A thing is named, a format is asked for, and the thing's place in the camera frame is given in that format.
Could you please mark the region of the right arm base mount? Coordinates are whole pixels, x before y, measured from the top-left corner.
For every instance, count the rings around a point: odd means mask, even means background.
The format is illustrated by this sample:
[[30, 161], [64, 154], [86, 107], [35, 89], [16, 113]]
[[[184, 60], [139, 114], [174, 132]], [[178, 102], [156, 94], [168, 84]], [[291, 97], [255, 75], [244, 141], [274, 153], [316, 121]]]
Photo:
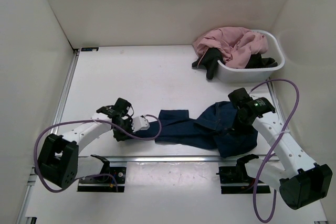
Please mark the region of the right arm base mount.
[[221, 194], [252, 194], [255, 184], [259, 187], [257, 193], [270, 193], [269, 186], [263, 182], [261, 182], [261, 185], [258, 185], [255, 182], [255, 178], [247, 175], [245, 165], [255, 159], [261, 161], [258, 155], [248, 154], [218, 163], [218, 172], [216, 175], [219, 176]]

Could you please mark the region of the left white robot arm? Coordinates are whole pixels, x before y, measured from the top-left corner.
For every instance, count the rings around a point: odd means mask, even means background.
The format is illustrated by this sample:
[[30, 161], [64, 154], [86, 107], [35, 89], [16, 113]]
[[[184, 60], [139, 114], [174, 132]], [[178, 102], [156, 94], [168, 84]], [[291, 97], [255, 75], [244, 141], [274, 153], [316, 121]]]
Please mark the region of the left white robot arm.
[[130, 102], [118, 98], [114, 105], [99, 108], [90, 119], [74, 121], [78, 127], [69, 132], [47, 135], [51, 127], [43, 130], [35, 142], [33, 159], [35, 172], [44, 187], [52, 193], [60, 193], [84, 177], [114, 182], [106, 158], [92, 154], [79, 159], [79, 154], [111, 130], [130, 134], [132, 118], [128, 112], [131, 107]]

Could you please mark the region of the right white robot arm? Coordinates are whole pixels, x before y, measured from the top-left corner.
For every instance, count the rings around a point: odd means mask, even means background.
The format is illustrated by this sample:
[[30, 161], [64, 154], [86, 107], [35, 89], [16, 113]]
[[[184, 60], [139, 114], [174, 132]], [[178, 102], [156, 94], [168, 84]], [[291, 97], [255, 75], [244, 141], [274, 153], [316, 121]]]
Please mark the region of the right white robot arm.
[[332, 170], [319, 165], [282, 129], [275, 107], [264, 97], [253, 99], [244, 88], [229, 94], [237, 109], [234, 130], [242, 132], [251, 126], [263, 136], [283, 168], [266, 163], [260, 180], [280, 193], [288, 207], [297, 210], [327, 196]]

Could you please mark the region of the dark blue denim trousers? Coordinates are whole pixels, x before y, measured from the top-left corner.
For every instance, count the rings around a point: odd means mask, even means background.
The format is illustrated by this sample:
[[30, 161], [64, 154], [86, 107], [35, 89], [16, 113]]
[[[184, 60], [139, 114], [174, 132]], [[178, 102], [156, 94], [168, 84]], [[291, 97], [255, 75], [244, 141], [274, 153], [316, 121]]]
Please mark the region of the dark blue denim trousers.
[[242, 133], [233, 129], [236, 112], [227, 101], [216, 102], [196, 119], [189, 117], [189, 110], [161, 110], [162, 131], [155, 142], [217, 149], [222, 158], [248, 153], [257, 146], [258, 132], [252, 126]]

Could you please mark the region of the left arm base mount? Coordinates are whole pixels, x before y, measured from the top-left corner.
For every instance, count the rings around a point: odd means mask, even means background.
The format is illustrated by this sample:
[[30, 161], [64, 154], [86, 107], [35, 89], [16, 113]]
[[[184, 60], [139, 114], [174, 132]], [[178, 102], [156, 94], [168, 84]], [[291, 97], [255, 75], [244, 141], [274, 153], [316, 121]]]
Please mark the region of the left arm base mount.
[[123, 193], [125, 190], [126, 166], [112, 165], [102, 156], [80, 158], [76, 178], [78, 192]]

